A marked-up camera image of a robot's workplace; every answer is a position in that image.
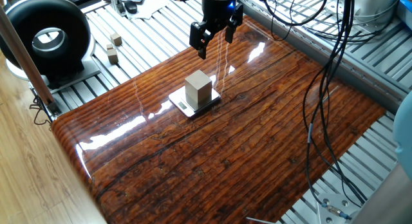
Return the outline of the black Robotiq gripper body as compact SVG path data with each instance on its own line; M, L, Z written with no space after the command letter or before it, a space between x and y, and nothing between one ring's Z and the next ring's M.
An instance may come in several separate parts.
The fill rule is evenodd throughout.
M240 25L240 5L237 0L201 0L203 20L201 29L221 31L229 27L235 30Z

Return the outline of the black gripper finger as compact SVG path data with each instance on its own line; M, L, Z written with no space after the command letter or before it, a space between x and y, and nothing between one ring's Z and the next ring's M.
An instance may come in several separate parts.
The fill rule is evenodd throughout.
M233 42L233 36L236 32L236 28L243 23L243 5L238 4L234 9L234 13L227 21L227 28L225 32L225 40L228 43Z
M201 59L206 59L207 45L214 37L210 31L208 31L209 24L207 21L193 22L191 24L189 44L198 52L198 56Z

